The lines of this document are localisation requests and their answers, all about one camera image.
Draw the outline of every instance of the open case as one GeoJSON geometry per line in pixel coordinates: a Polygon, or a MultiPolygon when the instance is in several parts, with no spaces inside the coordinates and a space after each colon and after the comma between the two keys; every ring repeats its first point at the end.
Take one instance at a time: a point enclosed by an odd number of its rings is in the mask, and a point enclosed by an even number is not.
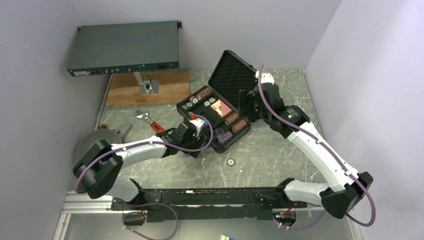
{"type": "MultiPolygon", "coordinates": [[[[185,118],[197,114],[207,118],[213,128],[212,147],[218,153],[225,152],[250,129],[250,122],[238,113],[239,91],[253,90],[258,84],[256,69],[234,52],[225,50],[210,76],[208,85],[183,101],[176,109],[185,118]]],[[[206,141],[211,136],[208,127],[203,128],[206,141]]]]}

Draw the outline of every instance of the adjustable wrench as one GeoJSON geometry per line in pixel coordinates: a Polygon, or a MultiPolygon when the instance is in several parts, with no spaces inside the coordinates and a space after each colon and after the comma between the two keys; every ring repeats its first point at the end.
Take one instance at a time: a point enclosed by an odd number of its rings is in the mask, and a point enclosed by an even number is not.
{"type": "Polygon", "coordinates": [[[165,129],[163,127],[161,127],[149,117],[149,112],[138,109],[135,113],[135,117],[146,121],[156,133],[160,134],[165,132],[165,129]]]}

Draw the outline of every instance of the wood plank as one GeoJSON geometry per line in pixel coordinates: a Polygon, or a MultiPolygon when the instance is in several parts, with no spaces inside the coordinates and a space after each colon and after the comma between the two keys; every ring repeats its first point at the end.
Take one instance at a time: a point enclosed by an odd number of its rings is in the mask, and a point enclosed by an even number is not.
{"type": "Polygon", "coordinates": [[[159,93],[140,94],[140,85],[133,73],[114,74],[107,94],[106,106],[140,104],[176,104],[190,94],[188,71],[142,72],[143,77],[159,80],[159,93]]]}

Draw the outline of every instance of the marble table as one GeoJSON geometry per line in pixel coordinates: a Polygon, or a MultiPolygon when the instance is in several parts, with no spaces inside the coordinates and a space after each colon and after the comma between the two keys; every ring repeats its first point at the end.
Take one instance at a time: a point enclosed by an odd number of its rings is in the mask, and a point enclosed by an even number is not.
{"type": "MultiPolygon", "coordinates": [[[[191,69],[190,92],[208,84],[213,70],[191,69]]],[[[321,132],[311,96],[301,69],[266,69],[280,87],[286,105],[297,105],[306,112],[321,132]]],[[[114,129],[124,122],[133,124],[125,142],[146,139],[155,134],[150,126],[134,117],[135,111],[148,111],[165,129],[182,121],[175,104],[105,107],[100,122],[114,129]]],[[[182,152],[161,159],[149,159],[123,169],[122,177],[135,179],[143,188],[222,188],[272,187],[286,178],[303,182],[324,183],[325,179],[308,158],[279,133],[259,120],[250,131],[226,152],[211,147],[193,158],[182,152]],[[234,166],[227,159],[235,160],[234,166]]]]}

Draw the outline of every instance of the wall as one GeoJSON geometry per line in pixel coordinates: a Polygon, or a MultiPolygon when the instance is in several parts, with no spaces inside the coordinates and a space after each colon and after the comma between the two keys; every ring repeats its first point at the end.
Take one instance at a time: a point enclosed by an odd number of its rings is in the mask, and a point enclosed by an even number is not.
{"type": "Polygon", "coordinates": [[[77,140],[106,79],[66,72],[80,24],[68,0],[0,3],[0,239],[52,239],[77,140]]]}
{"type": "Polygon", "coordinates": [[[304,69],[341,0],[72,0],[84,25],[181,20],[182,68],[226,49],[267,68],[304,69]]]}
{"type": "Polygon", "coordinates": [[[325,137],[374,177],[366,240],[424,239],[423,23],[422,1],[344,0],[306,68],[325,137]]]}

